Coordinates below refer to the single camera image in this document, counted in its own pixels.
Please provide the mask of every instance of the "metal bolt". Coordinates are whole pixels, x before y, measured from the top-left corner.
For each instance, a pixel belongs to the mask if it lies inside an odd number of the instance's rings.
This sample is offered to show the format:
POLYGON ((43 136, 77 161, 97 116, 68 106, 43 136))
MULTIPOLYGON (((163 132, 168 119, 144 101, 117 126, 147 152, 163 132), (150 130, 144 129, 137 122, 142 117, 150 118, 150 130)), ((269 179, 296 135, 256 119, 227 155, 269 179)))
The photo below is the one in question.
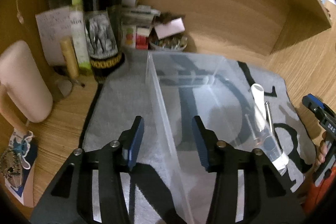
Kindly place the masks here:
POLYGON ((216 145, 219 148, 224 148, 224 147, 226 147, 226 142, 225 141, 217 141, 216 145))
POLYGON ((258 155, 258 156, 261 156, 264 152, 263 152, 261 149, 256 148, 256 149, 254 150, 254 153, 255 153, 256 155, 258 155))
POLYGON ((120 145, 120 142, 119 141, 111 141, 110 142, 110 146, 111 147, 118 147, 120 145))
POLYGON ((75 149, 75 150, 73 151, 73 153, 74 153, 75 156, 79 156, 82 152, 83 152, 83 150, 80 149, 80 148, 77 148, 77 149, 75 149))

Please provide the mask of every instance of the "cup of pens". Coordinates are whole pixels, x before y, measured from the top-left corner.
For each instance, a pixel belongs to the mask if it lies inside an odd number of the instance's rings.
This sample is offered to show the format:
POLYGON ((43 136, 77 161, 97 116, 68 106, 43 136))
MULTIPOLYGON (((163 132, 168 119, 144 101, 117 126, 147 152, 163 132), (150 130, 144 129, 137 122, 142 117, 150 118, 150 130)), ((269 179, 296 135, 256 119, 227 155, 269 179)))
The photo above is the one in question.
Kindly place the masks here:
POLYGON ((149 45, 155 51, 183 52, 188 43, 186 35, 178 34, 158 39, 156 36, 149 37, 149 45))

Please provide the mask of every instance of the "dark wine bottle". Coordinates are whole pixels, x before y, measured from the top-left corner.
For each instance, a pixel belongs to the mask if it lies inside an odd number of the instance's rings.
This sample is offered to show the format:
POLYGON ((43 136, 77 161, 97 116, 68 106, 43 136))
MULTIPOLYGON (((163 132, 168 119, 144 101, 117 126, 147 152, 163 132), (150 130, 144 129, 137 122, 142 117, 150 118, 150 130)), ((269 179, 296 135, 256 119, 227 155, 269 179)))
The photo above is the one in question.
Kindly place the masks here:
POLYGON ((103 83, 125 60, 120 49, 121 0, 83 0, 87 49, 94 77, 103 83))

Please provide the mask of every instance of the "handwritten note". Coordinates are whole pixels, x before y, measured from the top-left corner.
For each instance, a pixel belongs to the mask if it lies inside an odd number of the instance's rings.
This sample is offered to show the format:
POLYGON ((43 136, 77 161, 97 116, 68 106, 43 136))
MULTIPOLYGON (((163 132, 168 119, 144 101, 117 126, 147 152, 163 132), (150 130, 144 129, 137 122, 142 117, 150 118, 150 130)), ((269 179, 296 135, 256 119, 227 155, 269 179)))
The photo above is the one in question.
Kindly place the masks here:
POLYGON ((69 7, 35 15, 44 56, 50 66, 65 65, 59 41, 65 36, 71 36, 69 15, 69 7))

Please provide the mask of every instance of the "clear plastic box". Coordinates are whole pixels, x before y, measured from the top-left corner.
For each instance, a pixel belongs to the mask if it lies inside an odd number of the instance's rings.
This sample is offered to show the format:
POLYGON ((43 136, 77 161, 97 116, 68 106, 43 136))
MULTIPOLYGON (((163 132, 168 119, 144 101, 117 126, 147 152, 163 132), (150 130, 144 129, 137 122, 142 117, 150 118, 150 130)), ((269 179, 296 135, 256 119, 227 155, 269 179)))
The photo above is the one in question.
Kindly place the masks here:
POLYGON ((253 97, 224 57, 149 52, 146 84, 175 209, 187 223, 206 222, 216 178, 201 166, 191 128, 195 115, 235 148, 259 147, 271 161, 281 155, 267 123, 258 130, 253 97))

